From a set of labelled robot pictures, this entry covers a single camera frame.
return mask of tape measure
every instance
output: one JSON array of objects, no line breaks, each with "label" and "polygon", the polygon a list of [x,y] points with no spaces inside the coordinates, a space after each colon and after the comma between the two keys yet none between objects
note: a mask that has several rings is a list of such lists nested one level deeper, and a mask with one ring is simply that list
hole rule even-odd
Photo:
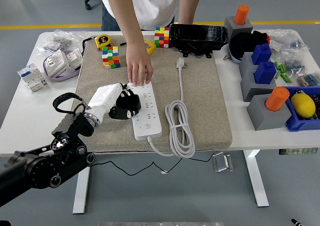
[{"label": "tape measure", "polygon": [[150,41],[144,41],[145,43],[145,46],[146,46],[146,51],[148,53],[148,55],[152,55],[153,52],[156,50],[156,45],[153,43],[153,42],[150,42]]},{"label": "tape measure", "polygon": [[110,47],[112,44],[111,37],[107,34],[102,34],[98,37],[95,37],[94,40],[96,44],[96,49],[98,51],[102,51],[103,47]]}]

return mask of beige mat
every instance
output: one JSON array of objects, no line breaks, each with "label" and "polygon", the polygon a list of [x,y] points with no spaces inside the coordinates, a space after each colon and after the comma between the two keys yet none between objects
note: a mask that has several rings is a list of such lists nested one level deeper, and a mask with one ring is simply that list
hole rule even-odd
[{"label": "beige mat", "polygon": [[[121,68],[104,69],[102,53],[93,40],[87,42],[76,94],[88,103],[98,87],[128,83],[126,46],[123,36],[112,36],[112,45],[119,46]],[[144,36],[153,41],[153,36]],[[180,100],[179,73],[176,62],[182,53],[175,48],[157,48],[151,55],[154,68],[152,87],[162,126],[162,136],[153,143],[159,151],[170,151],[169,124],[165,106]],[[213,58],[184,59],[187,68],[182,70],[184,100],[188,108],[188,121],[196,151],[227,149],[232,143],[232,134],[225,101]],[[104,115],[103,122],[91,137],[81,137],[91,152],[147,152],[153,151],[148,142],[134,137],[132,120],[116,120]]]}]

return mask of yellow ball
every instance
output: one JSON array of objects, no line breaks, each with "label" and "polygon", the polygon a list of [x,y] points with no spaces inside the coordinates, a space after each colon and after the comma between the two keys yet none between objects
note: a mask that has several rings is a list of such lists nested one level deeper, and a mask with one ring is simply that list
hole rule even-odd
[{"label": "yellow ball", "polygon": [[315,102],[305,93],[297,93],[291,98],[292,106],[297,115],[303,118],[310,118],[316,111]]}]

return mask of gray block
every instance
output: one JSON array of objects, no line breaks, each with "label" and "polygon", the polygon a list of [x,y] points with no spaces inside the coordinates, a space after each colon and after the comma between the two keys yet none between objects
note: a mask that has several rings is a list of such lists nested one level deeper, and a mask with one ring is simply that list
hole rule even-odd
[{"label": "gray block", "polygon": [[253,96],[246,108],[256,131],[281,128],[291,116],[285,103],[278,111],[267,109],[265,102],[269,96],[270,94]]},{"label": "gray block", "polygon": [[241,62],[239,64],[239,71],[241,74],[241,78],[244,74],[246,74],[248,69],[256,70],[258,68],[258,65],[254,65],[252,62],[252,56],[253,52],[244,52],[244,55],[241,59]]},{"label": "gray block", "polygon": [[229,42],[238,33],[251,33],[252,29],[254,28],[248,18],[245,20],[244,25],[235,24],[234,20],[235,16],[228,16],[224,21],[224,26],[226,26],[226,28],[228,29]]},{"label": "gray block", "polygon": [[255,95],[271,94],[276,87],[275,79],[270,84],[259,84],[255,81],[255,69],[248,69],[243,75],[240,86],[244,102],[250,102]]}]

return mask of human hand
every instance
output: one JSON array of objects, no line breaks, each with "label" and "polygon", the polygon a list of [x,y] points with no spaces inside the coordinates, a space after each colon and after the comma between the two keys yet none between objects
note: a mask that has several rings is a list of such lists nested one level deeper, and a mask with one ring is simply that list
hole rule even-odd
[{"label": "human hand", "polygon": [[126,64],[129,82],[133,83],[134,87],[143,86],[144,81],[146,84],[150,83],[154,68],[151,65],[145,42],[127,43]]}]

